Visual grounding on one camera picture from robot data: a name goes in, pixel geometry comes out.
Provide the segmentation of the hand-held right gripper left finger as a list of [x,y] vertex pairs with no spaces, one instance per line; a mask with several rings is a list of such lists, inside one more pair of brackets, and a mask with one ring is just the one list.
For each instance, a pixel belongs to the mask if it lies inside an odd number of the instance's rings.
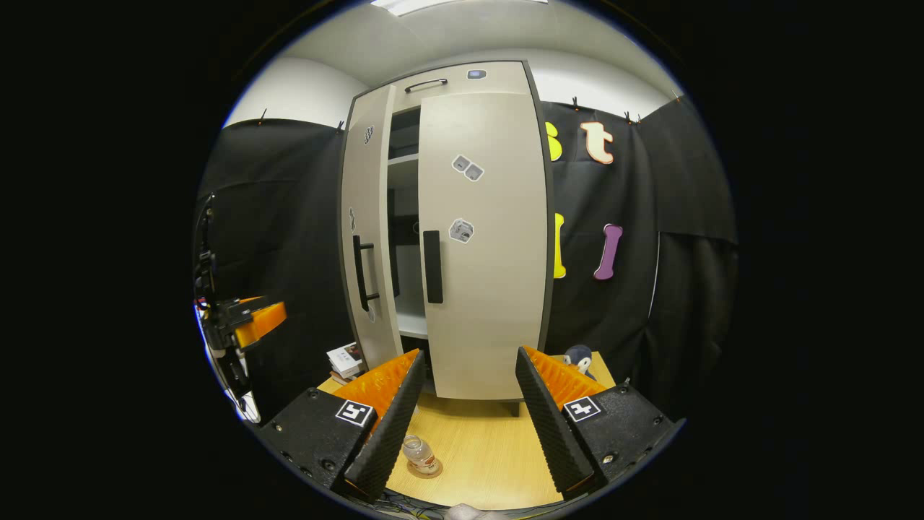
[[389,481],[426,373],[418,349],[329,393],[311,387],[258,429],[315,488],[374,504]]

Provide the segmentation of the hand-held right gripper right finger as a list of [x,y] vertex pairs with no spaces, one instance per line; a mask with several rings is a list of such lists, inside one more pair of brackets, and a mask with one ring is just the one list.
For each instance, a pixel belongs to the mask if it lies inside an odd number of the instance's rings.
[[558,493],[610,493],[655,460],[684,428],[624,382],[606,388],[522,346],[515,376]]

